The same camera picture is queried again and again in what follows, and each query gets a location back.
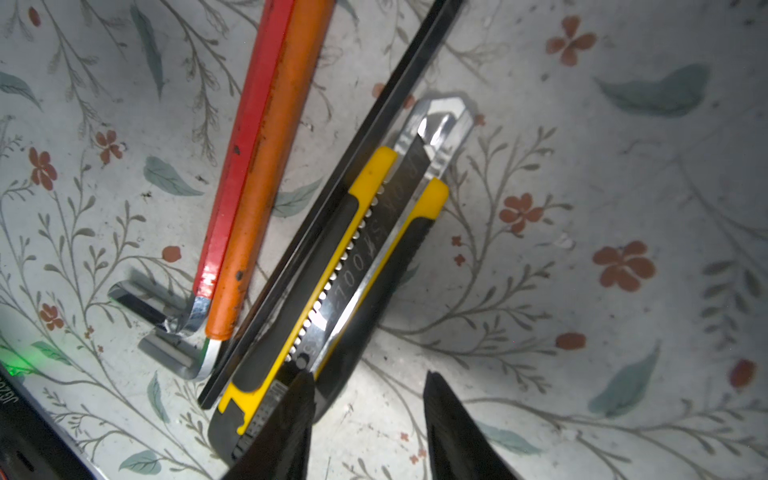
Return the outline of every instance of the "black metal bar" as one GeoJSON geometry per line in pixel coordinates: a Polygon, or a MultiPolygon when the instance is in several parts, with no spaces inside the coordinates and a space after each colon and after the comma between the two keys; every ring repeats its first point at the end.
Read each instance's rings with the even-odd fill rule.
{"type": "Polygon", "coordinates": [[[381,144],[389,126],[439,48],[463,3],[464,0],[435,0],[432,4],[384,90],[360,125],[341,161],[197,398],[202,408],[212,407],[229,382],[248,347],[269,319],[280,296],[312,250],[330,215],[381,144]]]}

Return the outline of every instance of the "orange allen key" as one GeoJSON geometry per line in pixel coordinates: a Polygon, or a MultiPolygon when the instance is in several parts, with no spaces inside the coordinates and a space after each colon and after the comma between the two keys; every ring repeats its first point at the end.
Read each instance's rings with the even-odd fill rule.
{"type": "Polygon", "coordinates": [[[334,3],[296,0],[293,6],[210,307],[206,335],[211,340],[231,337],[243,306],[334,3]]]}

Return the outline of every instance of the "floral pattern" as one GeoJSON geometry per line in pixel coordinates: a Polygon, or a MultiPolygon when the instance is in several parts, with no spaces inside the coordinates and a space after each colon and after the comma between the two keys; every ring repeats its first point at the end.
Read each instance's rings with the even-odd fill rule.
{"type": "Polygon", "coordinates": [[[645,243],[635,240],[627,246],[616,249],[603,247],[592,257],[597,265],[607,265],[600,275],[600,284],[606,288],[617,284],[619,288],[627,292],[636,292],[640,289],[641,278],[647,280],[656,274],[653,262],[643,257],[648,248],[645,243]]]}
{"type": "Polygon", "coordinates": [[[114,155],[115,158],[123,157],[123,152],[120,151],[120,146],[116,145],[114,142],[117,139],[118,135],[114,132],[114,130],[108,130],[106,135],[102,134],[101,132],[96,134],[96,143],[99,147],[104,149],[99,154],[101,163],[104,165],[109,163],[110,156],[112,155],[114,155]]]}
{"type": "MultiPolygon", "coordinates": [[[[263,3],[0,6],[0,362],[109,478],[223,474],[107,290],[188,296],[263,3]]],[[[464,91],[475,129],[309,477],[426,480],[433,370],[526,480],[762,478],[759,6],[466,3],[403,107],[464,91]]],[[[249,298],[430,5],[337,2],[249,298]]]]}
{"type": "Polygon", "coordinates": [[[598,37],[591,32],[574,38],[580,24],[581,18],[578,15],[565,17],[561,22],[565,38],[552,37],[547,40],[547,53],[553,55],[562,51],[560,62],[567,67],[573,67],[578,63],[579,50],[589,50],[598,41],[598,37]]]}
{"type": "Polygon", "coordinates": [[[64,320],[58,315],[58,308],[43,303],[43,310],[40,310],[40,320],[45,323],[45,328],[49,330],[60,329],[64,326],[64,320]]]}
{"type": "Polygon", "coordinates": [[[531,194],[523,194],[522,197],[507,197],[504,200],[504,206],[507,207],[498,213],[498,217],[504,223],[511,223],[509,231],[520,233],[525,229],[525,222],[538,222],[544,216],[544,209],[533,207],[533,197],[531,194]]]}
{"type": "Polygon", "coordinates": [[[32,183],[42,184],[46,190],[53,190],[53,180],[58,178],[58,173],[51,165],[51,155],[44,151],[38,156],[38,151],[34,147],[29,149],[29,163],[34,167],[32,169],[32,183]]]}

